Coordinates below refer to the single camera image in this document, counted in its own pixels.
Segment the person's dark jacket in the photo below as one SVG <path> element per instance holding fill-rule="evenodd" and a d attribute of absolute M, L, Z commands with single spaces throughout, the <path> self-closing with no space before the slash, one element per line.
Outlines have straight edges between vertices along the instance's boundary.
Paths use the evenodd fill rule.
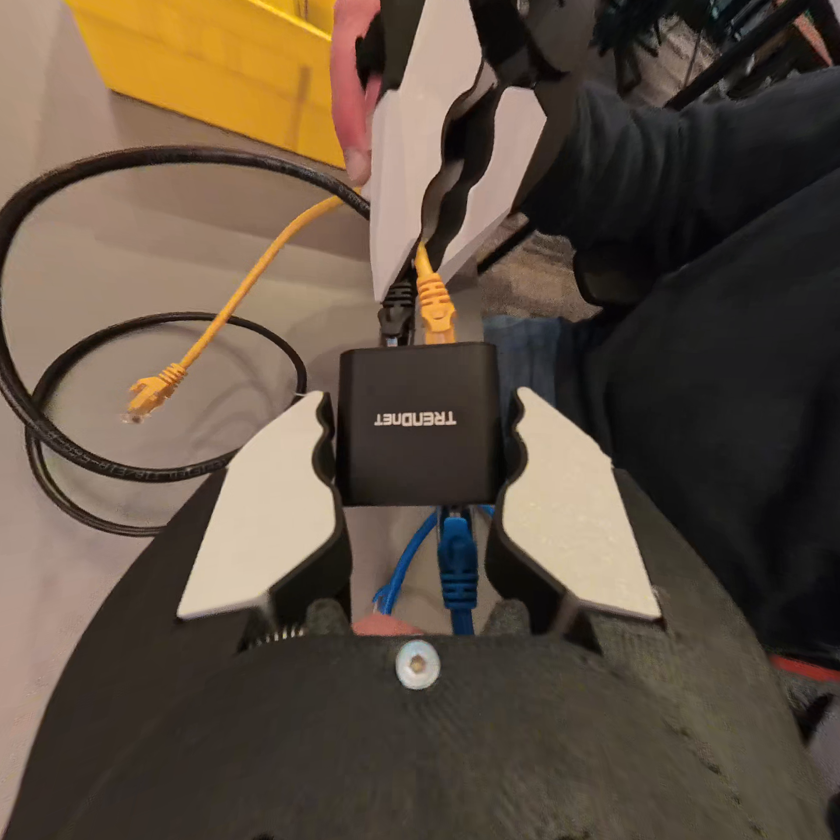
<path fill-rule="evenodd" d="M 558 408 L 633 477 L 760 642 L 838 667 L 838 172 L 570 328 Z"/>

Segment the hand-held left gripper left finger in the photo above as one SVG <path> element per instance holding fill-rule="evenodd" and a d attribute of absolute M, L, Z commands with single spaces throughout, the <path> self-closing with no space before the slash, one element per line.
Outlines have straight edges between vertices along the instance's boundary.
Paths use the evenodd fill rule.
<path fill-rule="evenodd" d="M 313 391 L 230 462 L 176 614 L 301 621 L 347 595 L 351 546 L 334 485 L 330 395 Z"/>

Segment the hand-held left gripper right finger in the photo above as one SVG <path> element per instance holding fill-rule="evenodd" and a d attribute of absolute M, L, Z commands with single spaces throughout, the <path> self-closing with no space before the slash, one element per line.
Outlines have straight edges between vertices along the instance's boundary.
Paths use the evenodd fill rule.
<path fill-rule="evenodd" d="M 486 549 L 492 587 L 524 604 L 531 624 L 572 624 L 580 611 L 658 622 L 611 459 L 528 387 L 511 417 L 511 471 Z"/>

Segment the person's right hand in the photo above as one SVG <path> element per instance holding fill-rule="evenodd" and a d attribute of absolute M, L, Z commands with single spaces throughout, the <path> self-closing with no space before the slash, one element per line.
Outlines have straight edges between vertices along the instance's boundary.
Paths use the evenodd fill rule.
<path fill-rule="evenodd" d="M 332 120 L 344 159 L 344 168 L 354 186 L 371 177 L 371 126 L 381 79 L 371 76 L 362 85 L 356 68 L 355 45 L 368 32 L 378 1 L 337 1 L 333 6 L 330 48 Z"/>

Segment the person's jeans leg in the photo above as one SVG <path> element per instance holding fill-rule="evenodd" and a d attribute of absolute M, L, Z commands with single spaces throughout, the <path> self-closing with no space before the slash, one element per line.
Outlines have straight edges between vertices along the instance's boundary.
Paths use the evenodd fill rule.
<path fill-rule="evenodd" d="M 500 411 L 508 417 L 516 391 L 527 387 L 557 406 L 557 369 L 565 322 L 561 318 L 520 318 L 495 314 L 483 318 L 484 338 L 497 349 Z"/>

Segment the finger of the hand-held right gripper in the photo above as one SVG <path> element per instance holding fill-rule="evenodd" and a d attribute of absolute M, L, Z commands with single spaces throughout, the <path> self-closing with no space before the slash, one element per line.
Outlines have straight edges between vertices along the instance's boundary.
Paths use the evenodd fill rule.
<path fill-rule="evenodd" d="M 444 166 L 427 195 L 422 240 L 450 279 L 509 215 L 547 119 L 530 89 L 489 90 L 444 132 Z"/>
<path fill-rule="evenodd" d="M 371 122 L 370 253 L 382 302 L 434 229 L 462 164 L 445 135 L 496 84 L 468 1 L 381 2 L 363 36 L 363 86 L 379 80 Z"/>

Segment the person's right forearm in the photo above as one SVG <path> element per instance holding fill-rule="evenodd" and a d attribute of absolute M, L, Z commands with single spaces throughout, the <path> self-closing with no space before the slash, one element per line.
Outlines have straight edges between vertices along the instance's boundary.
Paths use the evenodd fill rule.
<path fill-rule="evenodd" d="M 838 116 L 836 67 L 680 112 L 585 86 L 524 211 L 578 250 L 641 256 L 659 298 L 837 312 Z"/>

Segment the black network adapter box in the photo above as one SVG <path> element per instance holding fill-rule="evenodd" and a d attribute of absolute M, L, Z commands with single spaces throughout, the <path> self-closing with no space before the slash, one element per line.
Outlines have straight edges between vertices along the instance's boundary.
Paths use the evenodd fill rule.
<path fill-rule="evenodd" d="M 335 454 L 346 507 L 493 502 L 504 472 L 496 347 L 342 353 Z"/>

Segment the empty yellow plastic bin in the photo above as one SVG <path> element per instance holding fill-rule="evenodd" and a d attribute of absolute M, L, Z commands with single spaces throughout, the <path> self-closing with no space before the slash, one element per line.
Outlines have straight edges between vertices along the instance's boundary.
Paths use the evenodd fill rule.
<path fill-rule="evenodd" d="M 329 78 L 330 1 L 70 1 L 104 84 L 343 168 Z"/>

